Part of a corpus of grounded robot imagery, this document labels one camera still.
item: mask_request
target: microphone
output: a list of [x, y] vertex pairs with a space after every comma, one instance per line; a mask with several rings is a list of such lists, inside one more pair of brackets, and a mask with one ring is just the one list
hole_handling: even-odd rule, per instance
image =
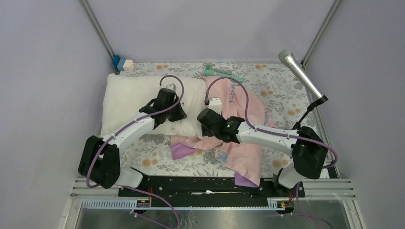
[[281, 62], [292, 71], [292, 73], [297, 77], [299, 81], [305, 86], [305, 88], [311, 93], [311, 95], [315, 98], [316, 105], [321, 105], [322, 103], [326, 102], [328, 98], [322, 93], [322, 91], [308, 78], [307, 73], [301, 67], [301, 65], [297, 62], [294, 57], [294, 54], [287, 49], [284, 49], [278, 54], [278, 58]]

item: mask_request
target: pink cloth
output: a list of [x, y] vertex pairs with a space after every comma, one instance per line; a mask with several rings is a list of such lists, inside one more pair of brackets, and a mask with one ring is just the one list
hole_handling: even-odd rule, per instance
[[[216, 76], [203, 77], [209, 86]], [[275, 127], [274, 121], [266, 114], [263, 103], [250, 91], [249, 94], [249, 121], [259, 125]], [[222, 101], [222, 114], [224, 118], [237, 116], [245, 118], [246, 95], [243, 89], [236, 83], [229, 80], [219, 80], [210, 89], [209, 97], [218, 97]], [[256, 185], [260, 184], [260, 174], [262, 168], [262, 148], [254, 144], [224, 143], [215, 137], [171, 136], [171, 144], [184, 144], [198, 149], [213, 149], [215, 159], [228, 168], [239, 173], [241, 176], [252, 181]]]

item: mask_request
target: white wall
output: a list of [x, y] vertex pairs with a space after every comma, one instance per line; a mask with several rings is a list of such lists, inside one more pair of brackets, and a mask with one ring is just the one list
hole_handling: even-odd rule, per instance
[[333, 0], [90, 0], [115, 52], [142, 62], [303, 58]]
[[0, 228], [54, 229], [110, 60], [77, 0], [0, 2]]
[[368, 229], [404, 228], [405, 3], [344, 0], [309, 61]]

